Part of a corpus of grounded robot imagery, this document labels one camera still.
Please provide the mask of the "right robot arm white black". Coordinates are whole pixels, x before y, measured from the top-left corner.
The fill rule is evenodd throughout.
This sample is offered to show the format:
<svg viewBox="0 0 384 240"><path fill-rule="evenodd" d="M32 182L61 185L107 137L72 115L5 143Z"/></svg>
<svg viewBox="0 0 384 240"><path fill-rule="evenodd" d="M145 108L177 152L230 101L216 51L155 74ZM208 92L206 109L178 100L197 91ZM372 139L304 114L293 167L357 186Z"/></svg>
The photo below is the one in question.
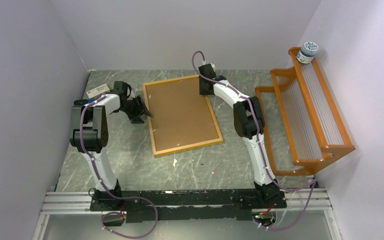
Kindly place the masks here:
<svg viewBox="0 0 384 240"><path fill-rule="evenodd" d="M197 70L199 94L217 96L232 108L234 129L244 141L253 167L255 202L268 207L279 196L280 188L264 144L265 120L259 98L237 90L224 76L216 74L211 63L204 63Z"/></svg>

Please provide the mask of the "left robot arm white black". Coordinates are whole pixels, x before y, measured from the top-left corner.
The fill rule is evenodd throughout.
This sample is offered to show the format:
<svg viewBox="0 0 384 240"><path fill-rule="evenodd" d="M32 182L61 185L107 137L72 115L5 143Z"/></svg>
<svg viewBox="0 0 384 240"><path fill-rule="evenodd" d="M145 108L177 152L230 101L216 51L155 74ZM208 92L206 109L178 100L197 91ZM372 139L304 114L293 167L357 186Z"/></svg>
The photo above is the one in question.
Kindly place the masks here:
<svg viewBox="0 0 384 240"><path fill-rule="evenodd" d="M151 113L141 96L131 96L132 87L115 81L113 88L94 98L75 100L71 108L69 142L86 159L95 181L92 200L110 210L122 206L122 190L107 155L107 117L123 112L131 124L144 124L142 116Z"/></svg>

